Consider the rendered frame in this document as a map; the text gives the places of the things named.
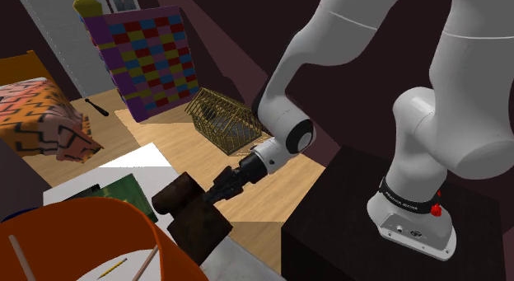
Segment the yellow angular object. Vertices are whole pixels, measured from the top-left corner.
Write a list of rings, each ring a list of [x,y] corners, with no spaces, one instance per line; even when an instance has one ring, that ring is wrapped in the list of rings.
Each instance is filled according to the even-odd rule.
[[[96,0],[74,0],[72,6],[83,20],[103,15],[102,5]]]

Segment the dark robot stand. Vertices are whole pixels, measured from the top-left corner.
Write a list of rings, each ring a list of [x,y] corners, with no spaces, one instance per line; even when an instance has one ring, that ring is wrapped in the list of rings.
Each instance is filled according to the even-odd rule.
[[[436,260],[387,241],[368,217],[387,162],[342,147],[281,232],[287,281],[507,281],[499,204],[446,182],[456,251]]]

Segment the black baseball bat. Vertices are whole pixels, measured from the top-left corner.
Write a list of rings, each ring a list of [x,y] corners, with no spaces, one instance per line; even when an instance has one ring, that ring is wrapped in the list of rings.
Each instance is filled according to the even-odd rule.
[[[95,110],[97,110],[99,113],[101,113],[103,116],[107,117],[110,115],[110,113],[106,110],[104,110],[103,108],[99,107],[98,105],[96,105],[95,103],[93,103],[90,99],[86,98],[85,99],[85,102],[90,104]]]

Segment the yellow pencil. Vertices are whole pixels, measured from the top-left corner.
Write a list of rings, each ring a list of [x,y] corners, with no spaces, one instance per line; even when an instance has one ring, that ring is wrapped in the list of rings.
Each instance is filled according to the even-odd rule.
[[[119,266],[121,266],[124,262],[126,262],[128,260],[127,257],[123,258],[121,261],[119,261],[118,263],[116,263],[115,265],[113,265],[111,268],[109,268],[108,270],[106,270],[104,273],[102,273],[98,278],[97,280],[99,279],[102,279],[104,278],[107,274],[109,274],[110,272],[112,272],[114,269],[118,268]]]

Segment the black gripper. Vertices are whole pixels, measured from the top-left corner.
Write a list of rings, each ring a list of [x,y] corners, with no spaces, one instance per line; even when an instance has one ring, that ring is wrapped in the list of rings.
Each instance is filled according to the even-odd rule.
[[[239,161],[239,168],[226,166],[213,180],[213,187],[203,195],[203,201],[215,204],[220,200],[228,200],[243,192],[244,183],[256,184],[268,175],[267,168],[259,156],[251,152]]]

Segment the green book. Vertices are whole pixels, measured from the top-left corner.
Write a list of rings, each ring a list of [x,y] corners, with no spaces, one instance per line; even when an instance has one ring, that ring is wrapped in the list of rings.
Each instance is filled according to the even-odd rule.
[[[149,204],[146,195],[133,174],[126,175],[104,188],[89,194],[89,197],[105,197],[124,201],[139,209],[153,222],[158,222],[152,206]]]

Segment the grey door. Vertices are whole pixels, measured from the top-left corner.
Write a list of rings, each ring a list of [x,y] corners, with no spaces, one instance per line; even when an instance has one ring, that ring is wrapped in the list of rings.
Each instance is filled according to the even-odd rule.
[[[83,97],[115,88],[99,52],[73,8],[74,0],[20,0]],[[108,12],[106,0],[96,0]]]

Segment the framed wall picture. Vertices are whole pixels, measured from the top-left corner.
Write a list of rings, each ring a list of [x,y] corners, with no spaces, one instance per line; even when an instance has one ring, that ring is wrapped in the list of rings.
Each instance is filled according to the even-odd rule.
[[[116,12],[127,12],[139,9],[138,0],[111,0]]]

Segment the bed with orange patterned blanket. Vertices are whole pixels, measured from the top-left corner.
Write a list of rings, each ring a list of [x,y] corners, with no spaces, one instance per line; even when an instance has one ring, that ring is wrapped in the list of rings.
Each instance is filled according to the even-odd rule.
[[[32,50],[0,59],[0,139],[20,157],[81,163],[103,148]]]

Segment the orange lamp shade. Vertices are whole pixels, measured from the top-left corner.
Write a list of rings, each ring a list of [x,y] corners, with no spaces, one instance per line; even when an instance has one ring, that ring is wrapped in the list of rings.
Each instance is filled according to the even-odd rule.
[[[71,199],[0,223],[0,281],[27,281],[14,236],[36,281],[77,281],[120,255],[157,248],[157,281],[208,281],[203,271],[144,213],[117,199]]]

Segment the multicoloured checkered cabinet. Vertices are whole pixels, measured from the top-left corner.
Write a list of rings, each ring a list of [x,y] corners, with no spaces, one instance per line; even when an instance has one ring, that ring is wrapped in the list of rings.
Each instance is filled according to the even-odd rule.
[[[183,105],[199,91],[177,6],[90,16],[83,22],[135,121]]]

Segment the dark brown block figure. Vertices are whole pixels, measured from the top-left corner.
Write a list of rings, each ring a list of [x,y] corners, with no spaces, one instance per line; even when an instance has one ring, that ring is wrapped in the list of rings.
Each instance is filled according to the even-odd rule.
[[[203,200],[204,189],[184,172],[152,196],[152,207],[161,215],[170,214],[167,227],[178,247],[201,265],[232,230],[231,223]]]

